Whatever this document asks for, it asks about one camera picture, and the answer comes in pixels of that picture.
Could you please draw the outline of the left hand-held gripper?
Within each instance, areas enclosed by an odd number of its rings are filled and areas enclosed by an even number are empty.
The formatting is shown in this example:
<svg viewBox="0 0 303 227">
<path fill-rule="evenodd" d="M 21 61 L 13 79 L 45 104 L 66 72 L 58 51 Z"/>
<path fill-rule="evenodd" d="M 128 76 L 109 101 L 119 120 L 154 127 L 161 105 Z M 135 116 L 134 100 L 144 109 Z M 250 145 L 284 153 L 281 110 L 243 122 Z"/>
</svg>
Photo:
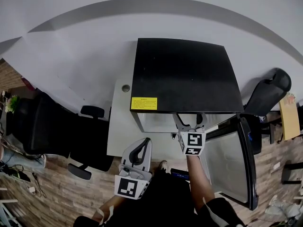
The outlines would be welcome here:
<svg viewBox="0 0 303 227">
<path fill-rule="evenodd" d="M 149 172 L 151 157 L 150 138 L 137 140 L 125 149 L 122 164 L 119 165 L 119 174 L 115 175 L 115 195 L 133 200 L 143 196 L 152 178 L 152 173 Z"/>
</svg>

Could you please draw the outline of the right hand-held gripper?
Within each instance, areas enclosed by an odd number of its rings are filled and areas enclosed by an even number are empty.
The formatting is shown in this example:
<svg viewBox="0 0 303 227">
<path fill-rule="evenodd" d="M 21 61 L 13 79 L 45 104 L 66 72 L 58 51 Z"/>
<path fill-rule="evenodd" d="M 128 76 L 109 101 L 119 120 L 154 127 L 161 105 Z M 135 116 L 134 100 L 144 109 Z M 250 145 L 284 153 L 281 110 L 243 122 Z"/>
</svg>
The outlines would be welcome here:
<svg viewBox="0 0 303 227">
<path fill-rule="evenodd" d="M 189 124 L 184 124 L 177 113 L 172 116 L 179 130 L 178 141 L 182 153 L 186 156 L 200 156 L 205 147 L 206 133 L 204 127 L 207 124 L 206 114 L 198 113 L 196 115 L 195 129 L 191 129 Z"/>
</svg>

